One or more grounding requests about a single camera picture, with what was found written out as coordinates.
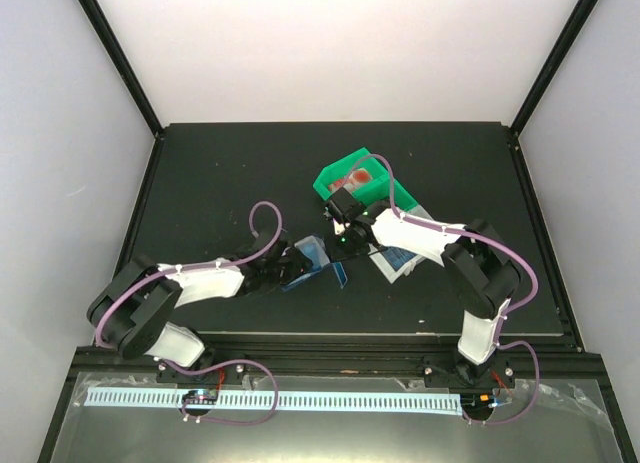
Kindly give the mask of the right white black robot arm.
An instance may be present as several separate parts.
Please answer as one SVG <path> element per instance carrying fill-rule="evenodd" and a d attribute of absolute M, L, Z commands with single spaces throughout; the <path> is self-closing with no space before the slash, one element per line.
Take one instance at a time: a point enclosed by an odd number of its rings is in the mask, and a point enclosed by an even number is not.
<path fill-rule="evenodd" d="M 498 347 L 500 321 L 521 282 L 500 243 L 482 234 L 488 226 L 437 223 L 393 208 L 386 200 L 344 208 L 327 202 L 324 214 L 334 227 L 327 241 L 334 260 L 355 258 L 372 248 L 398 248 L 445 269 L 464 310 L 456 377 L 467 386 L 485 380 L 491 373 L 489 358 Z"/>

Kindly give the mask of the red white card stack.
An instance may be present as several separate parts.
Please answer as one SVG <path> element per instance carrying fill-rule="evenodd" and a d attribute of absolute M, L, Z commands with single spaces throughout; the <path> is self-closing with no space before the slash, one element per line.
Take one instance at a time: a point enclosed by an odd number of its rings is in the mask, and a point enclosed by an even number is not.
<path fill-rule="evenodd" d="M 357 189 L 370 183 L 372 180 L 373 177 L 368 170 L 365 168 L 357 168 L 348 176 L 341 177 L 330 183 L 328 185 L 328 190 L 331 193 L 334 193 L 340 188 L 345 188 L 350 193 L 353 193 Z"/>

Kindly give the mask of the single blue card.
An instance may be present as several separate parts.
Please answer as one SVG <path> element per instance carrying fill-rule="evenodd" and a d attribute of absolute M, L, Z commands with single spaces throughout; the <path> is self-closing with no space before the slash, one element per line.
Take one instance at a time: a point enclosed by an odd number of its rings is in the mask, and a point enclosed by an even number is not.
<path fill-rule="evenodd" d="M 320 272 L 330 264 L 323 246 L 317 241 L 303 242 L 298 248 L 311 261 L 309 274 Z"/>
<path fill-rule="evenodd" d="M 344 268 L 344 265 L 342 262 L 333 262 L 332 263 L 332 268 L 334 270 L 334 273 L 336 275 L 336 279 L 338 281 L 339 287 L 341 289 L 344 289 L 345 286 L 348 283 L 348 276 L 346 273 L 346 270 Z"/>

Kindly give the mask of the green bin with black cards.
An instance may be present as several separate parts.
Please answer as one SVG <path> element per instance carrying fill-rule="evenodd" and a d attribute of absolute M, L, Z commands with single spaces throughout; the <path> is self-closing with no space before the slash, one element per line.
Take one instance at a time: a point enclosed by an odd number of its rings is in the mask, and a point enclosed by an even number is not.
<path fill-rule="evenodd" d="M 370 206 L 376 201 L 388 199 L 390 196 L 390 179 L 388 177 L 376 179 L 371 183 L 371 188 L 366 188 L 362 195 L 362 202 Z M 413 210 L 419 205 L 418 201 L 398 181 L 394 181 L 395 206 L 403 211 Z"/>

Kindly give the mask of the green bin with red cards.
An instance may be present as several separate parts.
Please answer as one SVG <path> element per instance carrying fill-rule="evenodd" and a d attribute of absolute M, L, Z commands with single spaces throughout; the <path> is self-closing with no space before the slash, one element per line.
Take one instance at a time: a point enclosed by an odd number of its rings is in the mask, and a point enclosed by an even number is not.
<path fill-rule="evenodd" d="M 360 148 L 324 167 L 313 183 L 313 189 L 326 201 L 344 187 L 356 200 L 366 206 L 389 196 L 389 173 L 370 152 Z"/>

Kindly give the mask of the white bin with blue cards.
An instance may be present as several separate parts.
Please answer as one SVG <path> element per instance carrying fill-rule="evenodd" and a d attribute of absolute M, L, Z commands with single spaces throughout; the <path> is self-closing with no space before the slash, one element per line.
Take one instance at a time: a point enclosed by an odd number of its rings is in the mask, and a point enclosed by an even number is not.
<path fill-rule="evenodd" d="M 442 265 L 440 256 L 424 257 L 400 247 L 375 249 L 373 244 L 369 245 L 369 258 L 391 284 L 401 276 L 409 276 L 416 266 L 425 260 Z"/>

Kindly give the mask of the blue card holder wallet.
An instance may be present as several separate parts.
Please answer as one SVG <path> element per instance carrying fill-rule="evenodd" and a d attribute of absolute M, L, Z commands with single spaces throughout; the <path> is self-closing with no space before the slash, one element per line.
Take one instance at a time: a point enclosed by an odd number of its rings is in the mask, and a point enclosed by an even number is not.
<path fill-rule="evenodd" d="M 330 265 L 330 259 L 326 253 L 324 241 L 319 236 L 310 235 L 304 237 L 296 241 L 294 247 L 309 260 L 310 263 L 305 266 L 305 270 L 300 276 L 297 276 L 294 280 L 282 286 L 284 292 L 301 285 Z"/>

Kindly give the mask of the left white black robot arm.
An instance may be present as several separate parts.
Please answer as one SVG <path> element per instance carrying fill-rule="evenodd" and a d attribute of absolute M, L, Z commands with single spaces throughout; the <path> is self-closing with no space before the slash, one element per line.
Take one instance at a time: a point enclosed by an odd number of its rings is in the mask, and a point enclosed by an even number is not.
<path fill-rule="evenodd" d="M 197 333 L 171 321 L 175 309 L 216 298 L 265 293 L 310 273 L 313 261 L 286 236 L 262 233 L 251 246 L 184 266 L 131 260 L 89 305 L 95 343 L 124 359 L 169 360 L 193 382 L 207 380 L 215 359 Z"/>

